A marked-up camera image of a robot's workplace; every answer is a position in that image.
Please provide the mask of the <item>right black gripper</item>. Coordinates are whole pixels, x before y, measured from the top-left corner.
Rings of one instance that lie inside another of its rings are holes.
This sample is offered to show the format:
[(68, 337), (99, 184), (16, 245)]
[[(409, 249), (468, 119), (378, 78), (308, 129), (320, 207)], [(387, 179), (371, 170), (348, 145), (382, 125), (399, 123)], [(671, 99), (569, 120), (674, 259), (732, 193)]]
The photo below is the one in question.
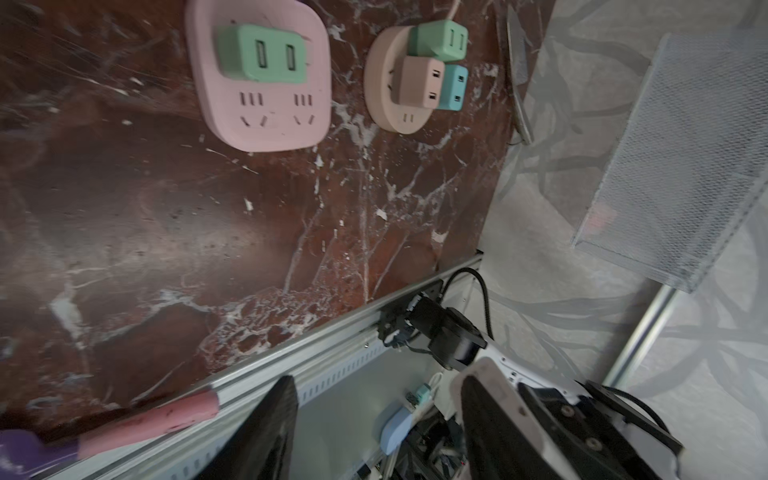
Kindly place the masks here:
[(678, 479), (682, 443), (632, 395), (589, 381), (573, 401), (521, 383), (526, 408), (579, 479)]

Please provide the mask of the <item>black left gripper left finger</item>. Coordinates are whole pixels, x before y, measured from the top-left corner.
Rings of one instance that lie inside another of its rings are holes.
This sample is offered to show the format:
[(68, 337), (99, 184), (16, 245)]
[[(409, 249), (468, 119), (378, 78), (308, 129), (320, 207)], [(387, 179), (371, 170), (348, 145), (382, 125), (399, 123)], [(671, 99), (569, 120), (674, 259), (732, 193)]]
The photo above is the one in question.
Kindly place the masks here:
[(294, 378), (279, 378), (197, 477), (287, 479), (298, 408)]

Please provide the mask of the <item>teal USB charger plug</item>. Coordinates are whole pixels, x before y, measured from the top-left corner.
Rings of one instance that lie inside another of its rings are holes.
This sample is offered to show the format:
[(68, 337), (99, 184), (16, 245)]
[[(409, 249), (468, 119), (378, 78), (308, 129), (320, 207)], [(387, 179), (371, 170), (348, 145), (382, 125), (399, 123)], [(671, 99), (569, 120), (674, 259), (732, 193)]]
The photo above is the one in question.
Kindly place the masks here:
[(445, 65), (443, 82), (438, 103), (439, 110), (460, 111), (463, 107), (469, 79), (468, 69), (462, 65)]

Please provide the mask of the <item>pink charger plug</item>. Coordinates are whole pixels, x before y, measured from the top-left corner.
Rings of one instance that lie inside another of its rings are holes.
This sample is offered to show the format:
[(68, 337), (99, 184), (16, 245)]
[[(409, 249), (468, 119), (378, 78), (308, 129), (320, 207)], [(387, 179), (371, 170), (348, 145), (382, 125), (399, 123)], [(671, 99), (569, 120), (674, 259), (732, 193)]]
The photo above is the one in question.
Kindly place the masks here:
[(405, 56), (397, 60), (392, 99), (398, 105), (436, 109), (439, 104), (445, 64), (431, 57)]

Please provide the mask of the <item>light green charger plug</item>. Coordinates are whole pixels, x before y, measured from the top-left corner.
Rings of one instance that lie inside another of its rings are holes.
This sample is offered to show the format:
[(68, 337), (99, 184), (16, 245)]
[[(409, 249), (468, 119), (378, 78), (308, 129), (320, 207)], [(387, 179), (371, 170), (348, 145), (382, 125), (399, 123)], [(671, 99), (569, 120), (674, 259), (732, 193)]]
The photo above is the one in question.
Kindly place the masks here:
[(295, 32), (255, 24), (217, 27), (214, 46), (220, 72), (227, 78), (260, 83), (307, 81), (307, 51)]

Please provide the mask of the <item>green USB charger plug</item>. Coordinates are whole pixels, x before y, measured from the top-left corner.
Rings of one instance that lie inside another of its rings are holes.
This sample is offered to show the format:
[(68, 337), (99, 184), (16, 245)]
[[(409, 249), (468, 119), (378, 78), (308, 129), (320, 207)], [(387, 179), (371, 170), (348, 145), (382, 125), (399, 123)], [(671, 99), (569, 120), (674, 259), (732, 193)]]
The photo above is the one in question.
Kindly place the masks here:
[(467, 55), (468, 39), (468, 29), (453, 20), (422, 23), (410, 30), (408, 55), (444, 63), (462, 61)]

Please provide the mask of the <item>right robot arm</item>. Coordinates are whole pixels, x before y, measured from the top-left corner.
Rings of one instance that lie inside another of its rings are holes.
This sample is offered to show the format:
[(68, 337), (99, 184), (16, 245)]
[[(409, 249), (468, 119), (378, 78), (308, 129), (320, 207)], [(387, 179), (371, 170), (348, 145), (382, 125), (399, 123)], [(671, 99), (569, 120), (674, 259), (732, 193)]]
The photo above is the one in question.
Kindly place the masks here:
[(678, 479), (684, 447), (647, 404), (513, 362), (490, 328), (444, 305), (436, 281), (385, 310), (378, 335), (454, 372), (445, 391), (472, 479)]

